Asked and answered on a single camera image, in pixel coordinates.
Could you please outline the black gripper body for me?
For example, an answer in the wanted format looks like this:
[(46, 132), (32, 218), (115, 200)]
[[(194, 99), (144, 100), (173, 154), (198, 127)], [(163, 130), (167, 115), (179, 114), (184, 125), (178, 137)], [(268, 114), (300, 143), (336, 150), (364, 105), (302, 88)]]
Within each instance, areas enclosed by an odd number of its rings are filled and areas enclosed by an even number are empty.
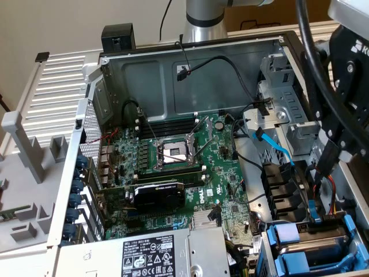
[(368, 102), (368, 40), (340, 25), (329, 41), (333, 78), (345, 101)]

